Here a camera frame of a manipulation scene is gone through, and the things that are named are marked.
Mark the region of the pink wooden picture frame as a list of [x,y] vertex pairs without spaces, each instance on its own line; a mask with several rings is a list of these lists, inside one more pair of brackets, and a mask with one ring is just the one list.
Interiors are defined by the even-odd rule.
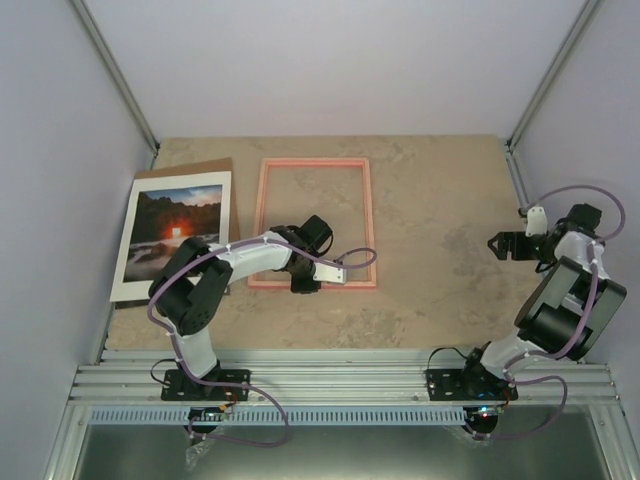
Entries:
[[[257,203],[254,215],[254,234],[262,232],[264,226],[265,207],[268,197],[268,177],[275,168],[355,168],[361,171],[363,212],[365,224],[365,246],[375,248],[373,204],[371,189],[371,172],[367,158],[263,158],[261,162],[258,184]],[[366,280],[348,280],[345,284],[324,282],[322,287],[329,291],[368,291],[377,287],[377,267],[370,264],[366,267]]]

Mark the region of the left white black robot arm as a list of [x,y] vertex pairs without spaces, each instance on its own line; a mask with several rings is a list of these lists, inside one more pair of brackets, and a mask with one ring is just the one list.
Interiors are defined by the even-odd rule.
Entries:
[[296,294],[315,293],[323,283],[342,285],[344,268],[323,259],[324,246],[332,244],[332,229],[317,215],[226,246],[197,237],[182,242],[149,287],[148,312],[162,316],[157,323],[167,329],[184,386],[195,398],[210,398],[225,380],[208,325],[227,287],[263,271],[289,274]]

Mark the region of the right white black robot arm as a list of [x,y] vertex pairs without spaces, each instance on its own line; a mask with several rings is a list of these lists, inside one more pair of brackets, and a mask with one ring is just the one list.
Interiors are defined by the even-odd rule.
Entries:
[[518,312],[514,332],[470,353],[458,376],[464,395],[496,397],[536,362],[577,361],[593,347],[627,295],[603,267],[601,216],[594,206],[575,204],[544,231],[544,209],[533,207],[524,231],[499,232],[487,242],[499,260],[535,261],[543,279]]

